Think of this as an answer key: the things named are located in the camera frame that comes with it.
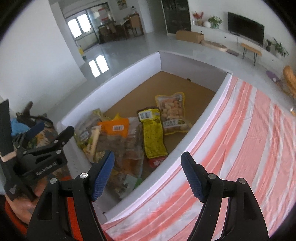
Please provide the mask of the person left hand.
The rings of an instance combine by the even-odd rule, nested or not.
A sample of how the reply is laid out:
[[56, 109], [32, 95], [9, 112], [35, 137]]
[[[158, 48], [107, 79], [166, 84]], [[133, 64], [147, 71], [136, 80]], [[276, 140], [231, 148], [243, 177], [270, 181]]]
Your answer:
[[47, 185], [46, 177], [38, 181], [34, 190], [34, 194], [37, 196], [37, 198], [34, 201], [30, 201], [27, 197], [18, 197], [18, 198], [15, 198], [13, 201], [11, 201], [9, 197], [5, 195], [5, 198], [8, 204], [10, 205], [12, 211], [16, 215], [16, 217], [19, 218], [25, 224], [27, 225], [29, 224], [32, 218], [34, 209], [37, 205], [37, 202], [39, 201], [40, 196], [45, 190], [46, 185]]

